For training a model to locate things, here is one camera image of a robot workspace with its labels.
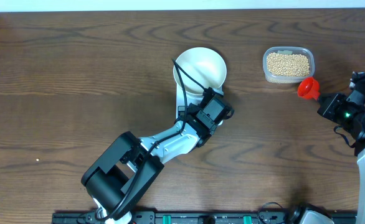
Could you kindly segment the red plastic measuring scoop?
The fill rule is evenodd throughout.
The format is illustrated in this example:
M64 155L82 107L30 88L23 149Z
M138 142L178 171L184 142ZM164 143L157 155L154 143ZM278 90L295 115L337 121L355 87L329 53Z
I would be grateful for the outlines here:
M313 77L308 77L300 83L297 94L300 98L317 101L320 96L320 84Z

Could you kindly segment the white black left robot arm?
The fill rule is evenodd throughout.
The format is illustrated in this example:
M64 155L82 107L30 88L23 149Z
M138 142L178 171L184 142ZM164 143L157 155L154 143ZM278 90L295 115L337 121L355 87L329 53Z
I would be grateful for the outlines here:
M197 105L179 107L174 125L153 136L138 138L127 131L118 136L88 168L82 185L98 205L92 219L128 223L130 210L171 159L202 147L218 125L232 117L222 91L207 88Z

